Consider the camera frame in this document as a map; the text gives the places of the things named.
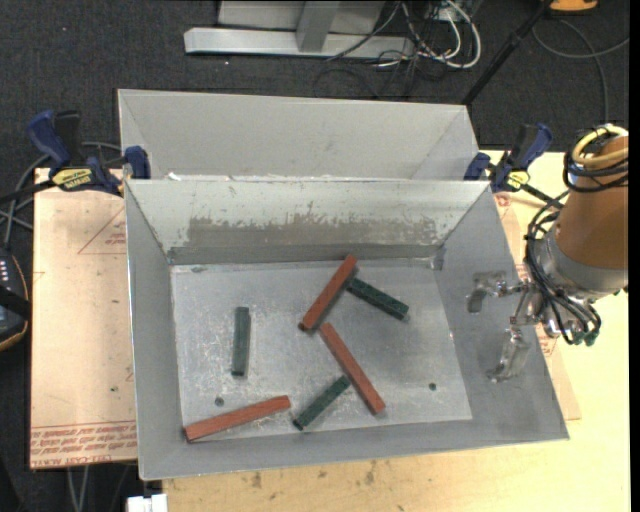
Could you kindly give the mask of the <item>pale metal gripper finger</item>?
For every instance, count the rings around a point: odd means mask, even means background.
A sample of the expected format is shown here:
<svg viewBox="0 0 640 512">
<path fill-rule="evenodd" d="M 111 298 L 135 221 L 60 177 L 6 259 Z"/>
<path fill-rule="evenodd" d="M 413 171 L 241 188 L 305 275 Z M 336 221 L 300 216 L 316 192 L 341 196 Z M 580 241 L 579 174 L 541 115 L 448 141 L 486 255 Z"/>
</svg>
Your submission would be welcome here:
<svg viewBox="0 0 640 512">
<path fill-rule="evenodd" d="M 529 342 L 523 336 L 522 326 L 522 321 L 516 315 L 509 317 L 498 364 L 486 372 L 490 381 L 500 383 L 521 374 L 529 354 Z"/>
<path fill-rule="evenodd" d="M 482 310 L 483 301 L 487 296 L 503 297 L 521 292 L 523 283 L 510 285 L 503 271 L 478 272 L 472 275 L 472 291 L 466 297 L 466 309 L 476 314 Z"/>
</svg>

